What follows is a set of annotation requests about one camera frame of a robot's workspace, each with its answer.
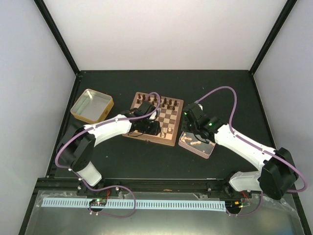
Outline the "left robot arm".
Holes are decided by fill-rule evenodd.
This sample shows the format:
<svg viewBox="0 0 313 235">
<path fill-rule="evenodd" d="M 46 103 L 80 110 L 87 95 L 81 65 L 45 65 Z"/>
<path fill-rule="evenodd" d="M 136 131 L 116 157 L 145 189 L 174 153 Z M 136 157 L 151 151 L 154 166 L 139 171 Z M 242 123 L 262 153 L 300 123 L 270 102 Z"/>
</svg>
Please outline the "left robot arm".
<svg viewBox="0 0 313 235">
<path fill-rule="evenodd" d="M 117 116 L 90 125 L 69 127 L 58 145 L 55 164 L 74 172 L 85 183 L 93 195 L 100 195 L 105 190 L 101 173 L 91 162 L 93 149 L 100 143 L 113 137 L 133 133 L 157 135 L 160 123 L 156 120 L 159 104 L 154 106 L 143 101 L 138 108 L 124 111 Z"/>
</svg>

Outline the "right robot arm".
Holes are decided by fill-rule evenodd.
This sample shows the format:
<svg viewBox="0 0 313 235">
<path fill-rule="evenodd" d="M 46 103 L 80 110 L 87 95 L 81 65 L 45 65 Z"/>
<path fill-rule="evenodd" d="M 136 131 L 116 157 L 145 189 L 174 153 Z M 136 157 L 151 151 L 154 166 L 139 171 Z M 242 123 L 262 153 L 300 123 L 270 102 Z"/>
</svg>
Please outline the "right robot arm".
<svg viewBox="0 0 313 235">
<path fill-rule="evenodd" d="M 285 160 L 290 152 L 284 148 L 276 150 L 231 130 L 217 117 L 210 118 L 201 105 L 192 103 L 183 110 L 183 132 L 202 138 L 205 143 L 212 142 L 223 146 L 246 161 L 257 170 L 236 172 L 222 185 L 225 196 L 234 197 L 240 191 L 261 191 L 274 200 L 280 200 L 298 179 L 294 166 Z"/>
</svg>

